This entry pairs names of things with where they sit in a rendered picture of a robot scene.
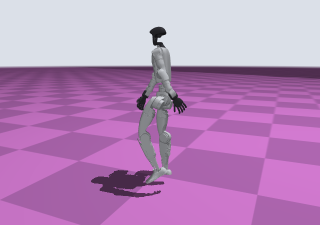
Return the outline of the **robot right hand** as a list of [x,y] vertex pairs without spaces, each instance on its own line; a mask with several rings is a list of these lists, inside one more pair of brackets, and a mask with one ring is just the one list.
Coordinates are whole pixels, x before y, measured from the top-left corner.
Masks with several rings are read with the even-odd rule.
[[136,101],[137,102],[137,108],[141,111],[144,110],[144,105],[146,103],[146,99],[148,98],[148,96],[146,96],[146,90],[143,92],[142,96]]

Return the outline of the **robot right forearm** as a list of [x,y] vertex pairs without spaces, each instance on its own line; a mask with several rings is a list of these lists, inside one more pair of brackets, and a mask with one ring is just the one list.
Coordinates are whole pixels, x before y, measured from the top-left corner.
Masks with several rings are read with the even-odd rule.
[[153,88],[155,87],[155,85],[156,85],[157,83],[156,83],[156,79],[154,79],[154,78],[152,78],[152,79],[150,79],[150,82],[149,82],[149,84],[148,84],[148,86],[146,87],[146,93],[145,93],[145,95],[148,97],[149,95],[150,95],[150,93],[153,91]]

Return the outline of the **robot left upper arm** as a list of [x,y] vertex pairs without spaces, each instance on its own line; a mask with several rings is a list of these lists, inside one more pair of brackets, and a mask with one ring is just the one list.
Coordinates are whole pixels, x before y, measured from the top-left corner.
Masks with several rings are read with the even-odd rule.
[[[165,72],[167,72],[166,68],[165,68],[165,63],[164,63],[164,60],[163,60],[163,52],[162,52],[162,50],[160,48],[154,49],[152,51],[152,56],[153,56],[153,58],[155,60],[155,63],[156,63],[156,66],[158,67],[158,69],[159,70],[162,69],[162,70],[165,70]],[[162,79],[161,76],[159,75],[159,70],[158,70],[158,72],[156,74],[156,77],[158,79]]]

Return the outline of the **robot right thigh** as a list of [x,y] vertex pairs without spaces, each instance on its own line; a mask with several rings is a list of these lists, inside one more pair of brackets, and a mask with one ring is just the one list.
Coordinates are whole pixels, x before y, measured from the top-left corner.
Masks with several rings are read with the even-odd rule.
[[168,143],[171,140],[171,135],[166,131],[166,127],[168,124],[169,114],[167,109],[171,109],[173,105],[173,101],[171,100],[170,104],[167,106],[163,106],[161,110],[157,110],[156,114],[156,124],[157,130],[160,137],[160,140],[163,143]]

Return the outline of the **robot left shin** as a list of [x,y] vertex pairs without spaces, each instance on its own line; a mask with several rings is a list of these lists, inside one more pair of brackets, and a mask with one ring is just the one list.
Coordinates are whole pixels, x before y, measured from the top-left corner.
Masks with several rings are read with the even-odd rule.
[[141,141],[141,143],[138,140],[138,142],[139,142],[139,144],[140,144],[140,146],[142,148],[142,151],[144,152],[146,158],[150,162],[151,166],[153,168],[155,167],[157,169],[156,170],[154,168],[155,173],[159,172],[160,169],[159,169],[159,166],[158,166],[158,163],[157,163],[157,160],[156,160],[156,152],[155,152],[153,144],[152,144],[152,142],[150,140],[150,136],[147,133],[144,133],[144,134],[142,134],[140,136],[140,141]]

